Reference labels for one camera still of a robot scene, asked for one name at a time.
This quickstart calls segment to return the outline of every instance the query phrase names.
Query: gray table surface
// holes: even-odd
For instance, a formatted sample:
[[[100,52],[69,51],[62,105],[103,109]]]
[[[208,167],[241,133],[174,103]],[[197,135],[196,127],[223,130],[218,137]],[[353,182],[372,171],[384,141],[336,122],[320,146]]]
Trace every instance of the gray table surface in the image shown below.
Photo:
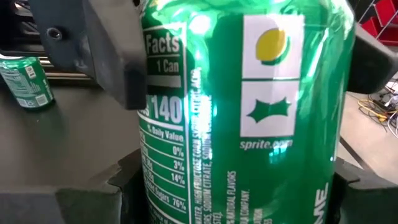
[[[85,184],[139,147],[135,111],[99,89],[52,88],[43,111],[0,87],[0,187]]]

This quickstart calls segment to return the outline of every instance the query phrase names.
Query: white label square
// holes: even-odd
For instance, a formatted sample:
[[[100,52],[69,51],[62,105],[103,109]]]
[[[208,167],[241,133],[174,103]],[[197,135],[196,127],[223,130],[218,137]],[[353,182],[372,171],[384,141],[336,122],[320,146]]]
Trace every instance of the white label square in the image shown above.
[[[294,135],[298,94],[299,81],[242,82],[241,137]]]
[[[300,78],[303,15],[244,16],[243,78]]]

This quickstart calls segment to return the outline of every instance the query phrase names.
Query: green splash logo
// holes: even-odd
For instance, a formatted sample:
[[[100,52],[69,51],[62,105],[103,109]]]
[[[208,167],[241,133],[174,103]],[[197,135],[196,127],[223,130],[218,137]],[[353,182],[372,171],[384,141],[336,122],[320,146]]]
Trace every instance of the green splash logo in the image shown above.
[[[265,31],[256,44],[256,58],[263,65],[277,65],[286,58],[290,39],[284,30],[275,28]]]
[[[291,103],[287,101],[286,97],[283,100],[273,104],[256,100],[256,105],[253,111],[248,114],[248,116],[253,118],[256,123],[273,115],[288,116],[287,110],[290,105]]]

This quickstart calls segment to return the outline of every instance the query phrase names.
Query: yellow circle logo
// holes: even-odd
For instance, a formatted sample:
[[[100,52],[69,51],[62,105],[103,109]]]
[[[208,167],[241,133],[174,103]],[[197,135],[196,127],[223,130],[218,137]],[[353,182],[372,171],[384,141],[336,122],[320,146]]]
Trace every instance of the yellow circle logo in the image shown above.
[[[256,58],[263,65],[275,65],[285,59],[290,40],[284,30],[275,28],[265,31],[256,44]]]

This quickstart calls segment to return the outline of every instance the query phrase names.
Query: sprite can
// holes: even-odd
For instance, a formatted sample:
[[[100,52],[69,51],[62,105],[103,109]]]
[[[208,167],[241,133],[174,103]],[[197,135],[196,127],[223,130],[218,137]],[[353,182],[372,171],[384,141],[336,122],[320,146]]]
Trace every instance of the sprite can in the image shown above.
[[[354,42],[337,0],[149,0],[152,223],[325,223]]]
[[[38,58],[0,55],[0,73],[23,108],[37,109],[53,102],[53,94]]]

